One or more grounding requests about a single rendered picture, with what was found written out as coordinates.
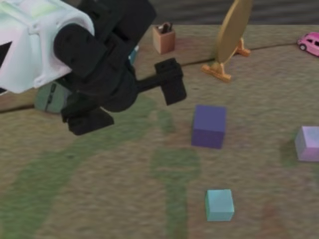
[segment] cube top face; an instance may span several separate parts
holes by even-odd
[[[300,130],[303,132],[307,148],[319,148],[318,126],[302,126]]]
[[[225,132],[226,108],[197,105],[195,108],[194,129]]]
[[[230,189],[208,190],[207,195],[210,212],[234,213],[234,202]]]

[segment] green bag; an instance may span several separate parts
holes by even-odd
[[[68,89],[53,81],[39,88],[34,107],[40,111],[59,114],[66,106],[66,99],[70,94]]]

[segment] dark background wall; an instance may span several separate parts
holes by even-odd
[[[76,3],[79,0],[65,0]],[[233,0],[150,0],[155,23],[221,24]],[[319,0],[255,0],[250,24],[318,24]]]

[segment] purple block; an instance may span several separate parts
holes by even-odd
[[[193,122],[193,146],[221,149],[226,131],[226,107],[197,105]]]
[[[302,126],[296,136],[295,146],[300,161],[319,162],[319,127]]]

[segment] wooden stand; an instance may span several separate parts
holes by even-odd
[[[251,51],[244,47],[244,39],[241,38],[238,42],[236,53],[242,56],[250,56]],[[231,75],[225,73],[224,63],[214,62],[211,66],[205,64],[201,67],[202,72],[212,75],[225,83],[231,81]]]
[[[175,50],[175,31],[161,34],[157,26],[153,27],[153,45],[159,54],[169,53]]]
[[[225,73],[224,64],[214,62],[211,66],[205,64],[201,67],[202,72],[212,75],[225,83],[229,83],[231,75]]]

